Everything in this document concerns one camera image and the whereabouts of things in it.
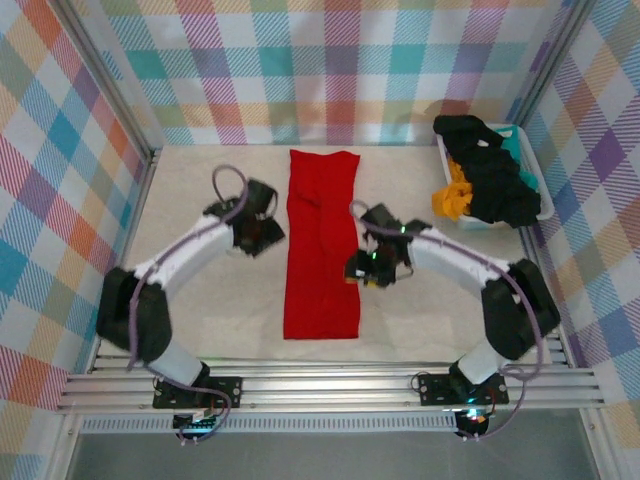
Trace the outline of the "red t-shirt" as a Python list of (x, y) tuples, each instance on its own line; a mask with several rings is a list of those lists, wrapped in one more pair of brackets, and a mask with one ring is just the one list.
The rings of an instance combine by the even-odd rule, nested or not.
[(286, 340), (359, 336), (358, 286), (344, 279), (358, 234), (349, 207), (360, 157), (292, 149), (287, 195), (289, 248), (284, 302)]

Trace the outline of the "yellow t-shirt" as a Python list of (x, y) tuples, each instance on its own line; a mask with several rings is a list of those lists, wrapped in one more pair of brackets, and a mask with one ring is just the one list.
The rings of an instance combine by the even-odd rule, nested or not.
[(461, 166), (451, 158), (447, 160), (447, 168), (451, 181), (432, 195), (432, 210), (438, 217), (458, 221), (461, 216), (471, 215), (473, 187), (467, 181)]

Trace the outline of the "black t-shirt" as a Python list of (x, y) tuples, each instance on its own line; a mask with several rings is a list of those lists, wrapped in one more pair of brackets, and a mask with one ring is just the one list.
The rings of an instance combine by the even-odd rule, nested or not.
[(537, 221), (540, 195), (520, 179), (519, 165), (501, 148), (501, 135), (473, 115), (439, 115), (433, 129), (472, 184), (470, 216), (512, 228)]

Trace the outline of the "white plastic basket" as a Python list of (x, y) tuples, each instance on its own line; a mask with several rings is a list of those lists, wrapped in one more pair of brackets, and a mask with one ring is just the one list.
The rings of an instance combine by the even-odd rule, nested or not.
[[(499, 127), (506, 127), (514, 124), (487, 123), (486, 125), (488, 126), (488, 128), (495, 131), (495, 129)], [(521, 146), (525, 166), (531, 173), (533, 173), (537, 177), (538, 183), (539, 183), (539, 190), (536, 192), (540, 195), (540, 213), (537, 215), (537, 220), (539, 222), (546, 221), (552, 217), (555, 211), (555, 207), (553, 205), (546, 181), (544, 179), (543, 173), (539, 166), (539, 162), (536, 158), (536, 155), (533, 151), (530, 141), (525, 131), (520, 126), (517, 126), (517, 127), (519, 130), (519, 140), (520, 140), (520, 146)], [(436, 138), (437, 146), (439, 149), (439, 154), (440, 154), (441, 163), (444, 170), (446, 183), (448, 185), (449, 182), (451, 181), (451, 175), (448, 172), (447, 160), (448, 158), (451, 158), (451, 157), (449, 155), (447, 147), (445, 146), (442, 136), (439, 134), (436, 134), (435, 138)], [(462, 230), (472, 230), (472, 231), (507, 227), (507, 224), (504, 222), (496, 222), (491, 224), (491, 223), (483, 222), (482, 220), (472, 216), (461, 216), (460, 219), (458, 221), (454, 221), (454, 223), (456, 223), (458, 228)]]

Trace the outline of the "teal t-shirt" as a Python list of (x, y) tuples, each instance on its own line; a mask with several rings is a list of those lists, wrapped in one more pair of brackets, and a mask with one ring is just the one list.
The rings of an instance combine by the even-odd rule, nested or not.
[(537, 177), (531, 173), (525, 166), (522, 150), (519, 140), (519, 130), (515, 125), (506, 127), (499, 127), (495, 129), (495, 132), (503, 137), (501, 148), (510, 153), (513, 160), (519, 165), (520, 179), (534, 191), (539, 190), (539, 183)]

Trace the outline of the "right controller circuit board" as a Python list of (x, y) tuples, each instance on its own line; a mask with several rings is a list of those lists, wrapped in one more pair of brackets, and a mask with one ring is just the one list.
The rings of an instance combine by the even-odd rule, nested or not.
[(472, 408), (455, 412), (456, 434), (461, 438), (478, 438), (489, 429), (489, 418), (483, 411)]

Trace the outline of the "controller circuit board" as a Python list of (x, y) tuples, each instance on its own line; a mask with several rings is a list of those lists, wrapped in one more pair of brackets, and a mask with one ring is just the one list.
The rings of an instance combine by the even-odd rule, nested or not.
[(489, 418), (483, 411), (472, 408), (455, 412), (456, 434), (461, 438), (478, 438), (489, 429)]
[(218, 415), (213, 410), (173, 416), (172, 428), (186, 438), (199, 438), (210, 432), (217, 424)]

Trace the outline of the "left controller circuit board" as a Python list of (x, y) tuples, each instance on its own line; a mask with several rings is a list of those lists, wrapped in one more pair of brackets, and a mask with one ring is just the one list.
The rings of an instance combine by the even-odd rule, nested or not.
[(173, 416), (172, 428), (186, 438), (199, 438), (210, 432), (217, 424), (218, 415), (213, 410)]

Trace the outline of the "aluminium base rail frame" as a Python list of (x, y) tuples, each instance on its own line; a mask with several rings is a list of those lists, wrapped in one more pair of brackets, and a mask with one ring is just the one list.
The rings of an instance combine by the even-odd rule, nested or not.
[[(126, 368), (123, 355), (96, 357), (86, 374), (67, 380), (57, 410), (62, 414), (151, 413), (153, 376)], [(352, 413), (417, 411), (422, 408), (420, 376), (448, 373), (442, 362), (337, 362), (211, 359), (215, 377), (239, 377), (238, 411), (246, 413)], [(567, 364), (545, 364), (522, 383), (506, 378), (485, 397), (507, 410), (601, 408), (604, 395), (595, 373)]]

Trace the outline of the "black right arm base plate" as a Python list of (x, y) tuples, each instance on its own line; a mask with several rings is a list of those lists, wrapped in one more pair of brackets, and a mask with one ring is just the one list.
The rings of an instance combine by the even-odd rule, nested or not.
[(510, 402), (503, 376), (494, 374), (479, 385), (450, 374), (418, 374), (415, 387), (422, 406), (507, 405)]

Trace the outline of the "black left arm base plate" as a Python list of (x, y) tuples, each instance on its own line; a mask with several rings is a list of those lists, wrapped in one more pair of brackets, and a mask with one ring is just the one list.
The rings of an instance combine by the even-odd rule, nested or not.
[(154, 381), (152, 406), (155, 409), (223, 409), (227, 402), (212, 390), (226, 394), (232, 408), (239, 408), (242, 397), (241, 377), (208, 377), (191, 389), (180, 388), (167, 381)]

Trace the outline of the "aluminium corner post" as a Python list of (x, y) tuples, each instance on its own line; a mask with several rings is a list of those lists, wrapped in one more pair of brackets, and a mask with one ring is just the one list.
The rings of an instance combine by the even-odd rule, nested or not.
[(525, 126), (569, 53), (582, 26), (598, 0), (550, 0), (550, 13), (539, 22), (533, 54), (524, 61), (526, 69), (517, 84), (506, 120)]
[(151, 164), (163, 131), (100, 0), (49, 0), (135, 148)]

